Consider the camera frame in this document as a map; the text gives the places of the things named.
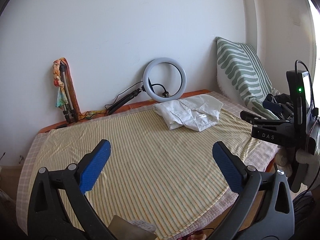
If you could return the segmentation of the right hand white glove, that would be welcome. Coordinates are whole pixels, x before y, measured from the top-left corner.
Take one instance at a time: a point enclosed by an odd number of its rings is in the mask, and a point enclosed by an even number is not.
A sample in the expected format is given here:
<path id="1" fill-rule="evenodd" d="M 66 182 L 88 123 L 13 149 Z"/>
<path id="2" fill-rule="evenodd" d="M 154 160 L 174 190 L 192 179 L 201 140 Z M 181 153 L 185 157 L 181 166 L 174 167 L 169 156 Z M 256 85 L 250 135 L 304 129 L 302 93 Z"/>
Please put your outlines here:
<path id="1" fill-rule="evenodd" d="M 287 178 L 293 175 L 293 162 L 307 165 L 306 175 L 303 176 L 303 183 L 310 185 L 313 180 L 319 177 L 319 150 L 314 154 L 305 152 L 303 149 L 295 151 L 294 148 L 280 147 L 275 156 L 275 163 L 285 172 Z"/>

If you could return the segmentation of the left hand white glove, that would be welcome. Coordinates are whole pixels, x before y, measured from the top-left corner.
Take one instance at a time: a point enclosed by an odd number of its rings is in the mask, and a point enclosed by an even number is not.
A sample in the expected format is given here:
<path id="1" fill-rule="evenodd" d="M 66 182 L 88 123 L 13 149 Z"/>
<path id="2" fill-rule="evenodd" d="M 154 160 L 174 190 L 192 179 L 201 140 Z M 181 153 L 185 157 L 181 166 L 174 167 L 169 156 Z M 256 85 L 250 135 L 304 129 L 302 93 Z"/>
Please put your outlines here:
<path id="1" fill-rule="evenodd" d="M 129 223 L 136 228 L 139 228 L 141 234 L 154 235 L 156 232 L 156 226 L 144 220 L 129 220 Z"/>

